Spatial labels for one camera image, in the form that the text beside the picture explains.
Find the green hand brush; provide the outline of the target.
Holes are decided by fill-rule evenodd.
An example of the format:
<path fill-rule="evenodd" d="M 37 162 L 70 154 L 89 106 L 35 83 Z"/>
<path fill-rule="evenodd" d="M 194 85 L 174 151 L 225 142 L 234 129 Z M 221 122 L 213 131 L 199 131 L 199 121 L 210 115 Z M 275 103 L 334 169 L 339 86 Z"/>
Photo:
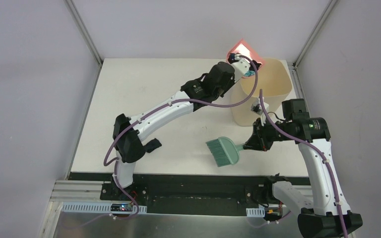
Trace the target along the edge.
<path fill-rule="evenodd" d="M 244 144 L 235 144 L 228 137 L 218 137 L 206 142 L 217 167 L 235 165 L 240 159 L 240 151 L 244 149 Z"/>

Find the pink plastic dustpan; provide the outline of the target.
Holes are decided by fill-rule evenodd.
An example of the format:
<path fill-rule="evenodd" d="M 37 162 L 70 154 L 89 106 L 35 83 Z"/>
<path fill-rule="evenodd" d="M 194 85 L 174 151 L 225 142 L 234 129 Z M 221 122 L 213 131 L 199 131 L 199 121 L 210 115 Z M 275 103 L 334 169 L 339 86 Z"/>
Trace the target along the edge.
<path fill-rule="evenodd" d="M 241 39 L 226 55 L 226 61 L 228 63 L 234 63 L 238 61 L 238 55 L 244 55 L 248 57 L 255 65 L 257 71 L 264 65 L 265 60 L 262 59 L 259 54 L 244 40 Z"/>

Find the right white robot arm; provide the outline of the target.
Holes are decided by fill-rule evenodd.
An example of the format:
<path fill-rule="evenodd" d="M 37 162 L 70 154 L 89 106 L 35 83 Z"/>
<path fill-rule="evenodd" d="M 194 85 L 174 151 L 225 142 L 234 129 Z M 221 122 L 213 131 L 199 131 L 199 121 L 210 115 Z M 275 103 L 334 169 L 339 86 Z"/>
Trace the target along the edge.
<path fill-rule="evenodd" d="M 325 119 L 310 117 L 303 99 L 282 102 L 284 121 L 273 122 L 261 99 L 251 110 L 260 117 L 253 123 L 244 149 L 266 152 L 274 142 L 294 141 L 305 161 L 313 194 L 308 201 L 286 178 L 274 176 L 262 189 L 264 201 L 284 203 L 297 216 L 304 238 L 346 238 L 360 228 L 363 219 L 351 211 L 335 172 Z"/>

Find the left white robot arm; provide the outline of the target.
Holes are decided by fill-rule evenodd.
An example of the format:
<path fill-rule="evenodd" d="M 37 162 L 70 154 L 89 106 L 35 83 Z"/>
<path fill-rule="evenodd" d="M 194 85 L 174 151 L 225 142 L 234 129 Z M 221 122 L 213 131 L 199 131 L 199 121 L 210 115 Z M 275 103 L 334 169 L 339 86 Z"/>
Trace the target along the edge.
<path fill-rule="evenodd" d="M 220 61 L 210 72 L 190 80 L 166 101 L 138 115 L 116 117 L 113 143 L 109 152 L 116 151 L 115 170 L 113 173 L 113 195 L 118 200 L 127 200 L 131 196 L 131 184 L 135 163 L 153 148 L 143 144 L 153 132 L 171 121 L 197 111 L 204 106 L 220 107 L 214 102 L 223 97 L 250 68 L 243 62 L 227 63 Z"/>

